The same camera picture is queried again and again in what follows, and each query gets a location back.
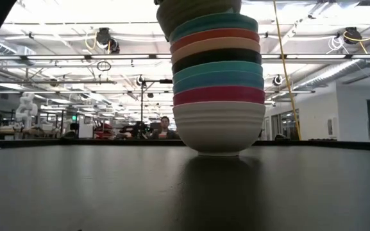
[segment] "ceiling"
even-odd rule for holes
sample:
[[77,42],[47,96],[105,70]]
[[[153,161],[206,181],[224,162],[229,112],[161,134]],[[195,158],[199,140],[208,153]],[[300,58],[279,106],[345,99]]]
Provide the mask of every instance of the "ceiling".
[[[316,1],[290,1],[278,3],[278,16],[286,54],[341,54],[359,53],[361,47],[343,44],[342,34],[349,26],[357,27],[363,38],[370,38],[370,6],[358,6],[358,2],[323,4],[323,10],[309,19],[308,14],[317,5]],[[17,52],[17,55],[90,55],[106,54],[104,49],[94,45],[95,32],[99,28],[110,28],[110,33],[118,41],[121,54],[169,54],[169,43],[156,20],[158,7],[151,0],[18,0],[5,23],[0,29],[0,44]],[[259,22],[260,45],[262,54],[280,54],[277,37],[277,25],[274,21],[272,2],[244,1],[241,13]],[[370,45],[370,39],[364,42]],[[32,81],[99,81],[110,80],[114,84],[85,83],[79,85],[61,84],[52,87],[48,84],[27,86],[29,90],[96,90],[96,91],[138,91],[136,84],[139,76],[145,80],[171,79],[169,59],[132,59],[109,60],[112,68],[101,72],[96,68],[97,61],[62,60],[48,62],[39,60],[34,66],[18,66],[13,61],[0,61],[0,80],[26,79]],[[329,63],[326,62],[289,62],[287,74],[293,86]],[[275,87],[275,76],[284,76],[280,61],[263,64],[265,89],[283,90],[285,84]],[[370,78],[357,84],[370,84]],[[155,93],[153,97],[144,95],[145,119],[160,116],[173,116],[171,84],[153,83],[147,92]],[[103,104],[105,99],[112,107],[107,111],[116,112],[115,117],[135,119],[140,110],[140,94],[97,94],[85,99],[78,94],[39,94],[41,98],[67,98],[76,105]]]

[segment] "red bowl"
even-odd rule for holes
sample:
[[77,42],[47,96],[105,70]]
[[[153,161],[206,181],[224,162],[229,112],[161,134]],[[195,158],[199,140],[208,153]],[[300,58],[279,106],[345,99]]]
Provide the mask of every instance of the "red bowl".
[[214,39],[214,38],[222,38],[222,37],[238,37],[238,38],[245,38],[245,39],[249,38],[256,42],[260,42],[259,35],[256,32],[250,31],[250,30],[245,30],[245,29],[208,30],[208,31],[202,31],[199,33],[194,33],[192,35],[188,35],[186,37],[181,38],[179,41],[172,44],[171,54],[173,54],[175,51],[191,43],[206,40],[206,39]]
[[201,87],[176,94],[173,96],[173,105],[210,101],[240,101],[264,104],[264,98],[264,91],[255,87]]

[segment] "white robot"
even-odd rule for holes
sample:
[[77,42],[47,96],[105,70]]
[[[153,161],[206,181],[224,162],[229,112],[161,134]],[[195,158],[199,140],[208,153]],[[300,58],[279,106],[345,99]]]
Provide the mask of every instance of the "white robot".
[[21,129],[24,124],[24,129],[28,130],[32,125],[32,116],[38,114],[38,106],[33,103],[34,93],[24,93],[19,98],[19,107],[15,112],[15,126],[14,129]]

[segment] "beige bowl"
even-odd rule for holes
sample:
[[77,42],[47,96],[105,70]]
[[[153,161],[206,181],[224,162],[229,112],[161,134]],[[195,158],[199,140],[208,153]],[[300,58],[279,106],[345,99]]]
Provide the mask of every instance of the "beige bowl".
[[200,155],[235,156],[262,129],[265,106],[245,102],[188,103],[173,108],[180,138]]
[[183,23],[212,13],[239,13],[241,0],[165,0],[156,13],[159,25],[167,38]]

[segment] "table surface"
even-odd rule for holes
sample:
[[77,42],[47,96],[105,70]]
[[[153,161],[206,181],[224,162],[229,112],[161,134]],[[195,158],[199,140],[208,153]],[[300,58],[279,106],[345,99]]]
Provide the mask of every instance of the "table surface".
[[370,151],[0,150],[0,230],[370,230]]

